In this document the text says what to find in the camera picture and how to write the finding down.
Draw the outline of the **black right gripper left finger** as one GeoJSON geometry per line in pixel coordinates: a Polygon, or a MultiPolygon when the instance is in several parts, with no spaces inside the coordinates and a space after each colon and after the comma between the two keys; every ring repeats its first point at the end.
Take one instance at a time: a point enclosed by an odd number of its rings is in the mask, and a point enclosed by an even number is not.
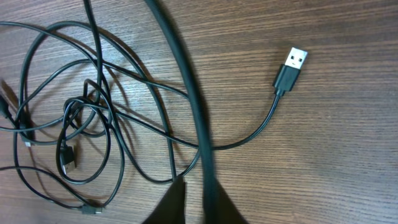
{"type": "Polygon", "coordinates": [[[186,183],[178,176],[144,224],[185,224],[186,183]]]}

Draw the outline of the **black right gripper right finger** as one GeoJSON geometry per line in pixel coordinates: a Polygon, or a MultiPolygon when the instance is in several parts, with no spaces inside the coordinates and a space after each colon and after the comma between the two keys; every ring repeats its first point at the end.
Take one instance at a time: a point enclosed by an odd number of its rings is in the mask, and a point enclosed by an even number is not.
{"type": "Polygon", "coordinates": [[[248,224],[219,182],[217,182],[217,187],[219,193],[216,206],[217,222],[220,224],[248,224]]]}

